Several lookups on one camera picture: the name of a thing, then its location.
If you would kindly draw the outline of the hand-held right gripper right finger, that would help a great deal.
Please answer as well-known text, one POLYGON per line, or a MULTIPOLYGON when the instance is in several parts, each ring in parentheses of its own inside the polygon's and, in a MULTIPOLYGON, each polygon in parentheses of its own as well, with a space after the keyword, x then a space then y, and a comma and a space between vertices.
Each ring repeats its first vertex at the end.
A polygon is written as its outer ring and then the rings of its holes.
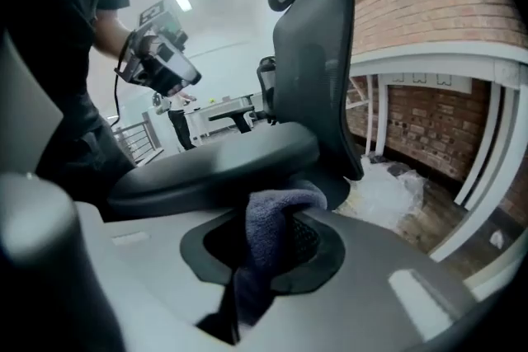
POLYGON ((451 351, 492 307, 388 229, 335 213, 297 219, 318 252, 274 280, 245 351, 451 351))

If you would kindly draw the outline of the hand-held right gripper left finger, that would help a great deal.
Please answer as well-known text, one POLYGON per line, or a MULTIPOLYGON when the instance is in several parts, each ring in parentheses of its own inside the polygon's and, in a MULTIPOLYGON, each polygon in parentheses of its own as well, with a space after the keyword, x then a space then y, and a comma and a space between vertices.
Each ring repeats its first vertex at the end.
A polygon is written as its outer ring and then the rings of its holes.
POLYGON ((98 281, 120 324, 128 351, 245 351, 196 327, 214 312, 223 288, 198 280, 180 254, 192 228, 224 211, 104 223, 79 203, 82 234, 98 281))

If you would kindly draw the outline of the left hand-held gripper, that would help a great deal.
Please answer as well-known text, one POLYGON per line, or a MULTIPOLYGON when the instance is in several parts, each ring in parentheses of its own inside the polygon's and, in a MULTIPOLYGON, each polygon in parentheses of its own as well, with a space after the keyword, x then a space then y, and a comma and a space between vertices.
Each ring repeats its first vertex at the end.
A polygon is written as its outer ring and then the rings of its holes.
POLYGON ((155 3, 139 14, 137 28, 125 39, 114 68, 116 77, 163 96, 172 96, 189 84, 196 85, 201 74, 183 54, 187 40, 187 34, 165 2, 155 3), (137 49, 145 35, 157 35, 162 42, 154 56, 142 59, 137 49))

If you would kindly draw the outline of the person's left hand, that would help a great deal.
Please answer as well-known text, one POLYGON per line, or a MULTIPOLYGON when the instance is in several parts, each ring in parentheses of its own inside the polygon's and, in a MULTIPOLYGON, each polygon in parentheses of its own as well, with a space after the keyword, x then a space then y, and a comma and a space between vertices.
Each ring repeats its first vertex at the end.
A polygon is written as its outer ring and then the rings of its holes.
POLYGON ((137 49, 138 56, 142 59, 148 56, 154 56, 157 53, 161 42, 161 39, 157 35, 143 36, 137 49))

